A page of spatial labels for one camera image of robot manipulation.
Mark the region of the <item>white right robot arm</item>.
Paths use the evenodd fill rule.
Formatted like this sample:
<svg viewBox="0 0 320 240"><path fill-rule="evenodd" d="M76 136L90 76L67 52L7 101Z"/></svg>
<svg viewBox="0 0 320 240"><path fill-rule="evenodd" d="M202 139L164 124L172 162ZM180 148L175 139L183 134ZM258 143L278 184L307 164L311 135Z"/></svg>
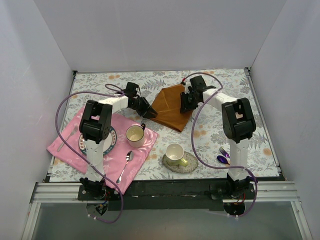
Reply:
<svg viewBox="0 0 320 240"><path fill-rule="evenodd" d="M226 184L221 189L232 199L244 195L250 188L250 182L256 182L256 177L248 169L248 147L249 141L256 131L256 122L253 116L250 101L247 98L235 98L221 92L223 85L215 76L219 88L207 85L202 73L194 76L187 82L183 78L181 84L184 91L180 93L180 112L186 113L195 110L199 103L194 123L197 121L201 110L205 105L210 105L222 114L222 128L229 140L229 166L226 175Z"/></svg>

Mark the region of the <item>purple fork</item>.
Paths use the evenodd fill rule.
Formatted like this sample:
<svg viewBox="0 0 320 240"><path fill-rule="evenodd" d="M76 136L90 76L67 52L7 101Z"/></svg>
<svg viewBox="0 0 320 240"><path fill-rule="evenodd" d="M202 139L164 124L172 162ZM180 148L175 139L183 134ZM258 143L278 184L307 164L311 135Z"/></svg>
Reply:
<svg viewBox="0 0 320 240"><path fill-rule="evenodd" d="M230 158L229 153L222 146L219 148L219 151L224 157Z"/></svg>

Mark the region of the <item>orange-brown cloth napkin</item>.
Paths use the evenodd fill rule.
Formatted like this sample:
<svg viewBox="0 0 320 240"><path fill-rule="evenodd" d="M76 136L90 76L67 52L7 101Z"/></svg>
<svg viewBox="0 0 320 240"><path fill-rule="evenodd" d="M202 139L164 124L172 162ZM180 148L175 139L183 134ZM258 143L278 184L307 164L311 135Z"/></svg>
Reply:
<svg viewBox="0 0 320 240"><path fill-rule="evenodd" d="M184 90L185 87L181 84L162 88L151 105L157 112L157 116L151 120L182 132L193 113L192 111L180 113L180 93L184 93Z"/></svg>

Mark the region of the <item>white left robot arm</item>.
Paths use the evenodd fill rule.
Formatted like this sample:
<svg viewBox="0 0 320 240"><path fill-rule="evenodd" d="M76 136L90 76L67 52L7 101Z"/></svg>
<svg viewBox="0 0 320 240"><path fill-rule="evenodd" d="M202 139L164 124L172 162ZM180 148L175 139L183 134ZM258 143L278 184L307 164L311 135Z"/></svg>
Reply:
<svg viewBox="0 0 320 240"><path fill-rule="evenodd" d="M111 132L112 115L126 108L135 110L145 119L158 115L146 98L139 95L138 84L128 82L126 87L121 89L107 83L105 87L115 94L107 94L103 101L88 100L79 124L79 131L87 147L85 162L88 164L85 177L82 177L80 182L85 193L95 200L103 199L107 193L103 147Z"/></svg>

